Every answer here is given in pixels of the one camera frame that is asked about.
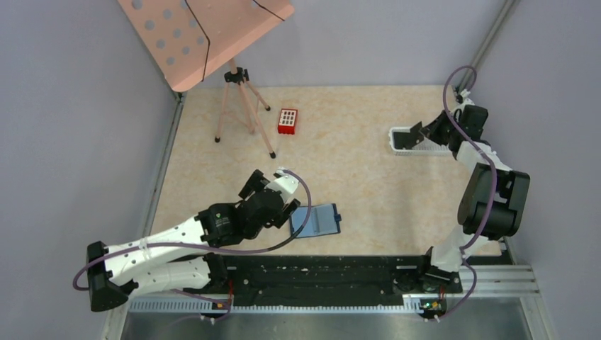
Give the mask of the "dark blue leather card holder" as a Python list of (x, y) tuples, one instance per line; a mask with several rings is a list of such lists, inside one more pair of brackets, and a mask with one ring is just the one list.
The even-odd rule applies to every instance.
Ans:
[[(299, 207), (289, 218), (290, 233), (295, 234), (303, 224), (308, 208)], [(297, 238), (322, 237), (340, 234), (342, 217), (334, 203), (316, 205), (311, 208), (309, 220)]]

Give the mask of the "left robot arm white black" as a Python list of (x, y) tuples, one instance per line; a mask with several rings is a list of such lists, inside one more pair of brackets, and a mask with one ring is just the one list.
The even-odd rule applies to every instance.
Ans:
[(255, 239), (264, 228), (280, 228), (300, 207), (294, 197), (306, 182), (289, 169), (274, 179), (255, 170), (235, 203), (215, 203), (183, 222), (141, 239), (86, 248), (86, 264), (73, 279), (74, 289), (89, 294), (92, 312), (105, 312), (141, 295), (202, 289), (228, 279), (218, 258)]

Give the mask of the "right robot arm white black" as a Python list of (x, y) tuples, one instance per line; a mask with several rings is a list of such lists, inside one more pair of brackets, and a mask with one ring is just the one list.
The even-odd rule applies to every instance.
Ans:
[(441, 112), (428, 125), (392, 127), (388, 136), (398, 155), (424, 154), (423, 144), (438, 145), (470, 172), (461, 197), (457, 226), (431, 246), (417, 270), (416, 282), (426, 293), (448, 292), (457, 285), (459, 270), (486, 243), (515, 235), (521, 225), (530, 185), (527, 173), (504, 164), (483, 140), (488, 110), (462, 103), (450, 114)]

